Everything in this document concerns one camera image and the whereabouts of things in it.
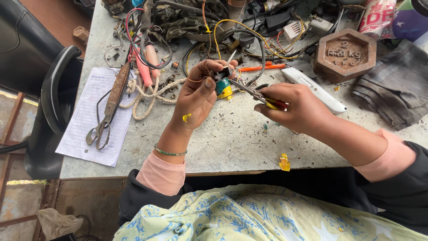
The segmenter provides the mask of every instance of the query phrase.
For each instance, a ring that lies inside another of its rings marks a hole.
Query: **chair backrest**
[[[64,46],[18,1],[0,0],[0,85],[40,96]]]

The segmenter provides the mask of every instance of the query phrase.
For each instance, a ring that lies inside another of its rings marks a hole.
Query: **white knife handle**
[[[333,96],[327,93],[315,81],[313,81],[311,78],[309,78],[296,68],[289,67],[286,69],[282,69],[281,72],[289,82],[293,84],[307,85],[309,89],[311,89],[312,93],[314,93],[314,95],[318,97],[321,102],[324,103],[324,105],[330,110],[331,113],[341,114],[348,110],[348,108],[346,108],[338,100],[334,99]]]

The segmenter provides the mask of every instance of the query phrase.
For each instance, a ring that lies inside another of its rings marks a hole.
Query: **hexagonal weight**
[[[320,38],[314,72],[342,83],[369,72],[376,65],[376,40],[347,28]]]

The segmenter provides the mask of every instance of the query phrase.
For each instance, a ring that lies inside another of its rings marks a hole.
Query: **hand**
[[[273,84],[260,91],[289,105],[287,111],[272,110],[264,104],[254,106],[254,110],[296,132],[315,137],[320,128],[336,118],[304,84]]]
[[[238,62],[232,60],[230,64],[231,68],[234,69]],[[171,119],[171,124],[175,128],[181,129],[183,127],[183,129],[193,131],[207,118],[217,98],[214,92],[216,84],[211,77],[203,78],[203,76],[209,70],[221,71],[225,65],[227,62],[224,60],[205,60],[192,68],[178,95],[174,115]],[[233,71],[229,78],[234,78],[235,74]],[[192,116],[187,118],[187,122],[184,122],[183,115],[189,113]]]

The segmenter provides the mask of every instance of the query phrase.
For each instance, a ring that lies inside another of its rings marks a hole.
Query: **pink shirt cuff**
[[[380,129],[375,132],[388,141],[388,147],[374,162],[354,168],[370,182],[383,181],[395,177],[407,169],[416,159],[416,153],[398,136]]]
[[[144,186],[167,196],[180,191],[186,177],[186,162],[171,164],[152,153],[144,160],[140,172],[135,178]]]

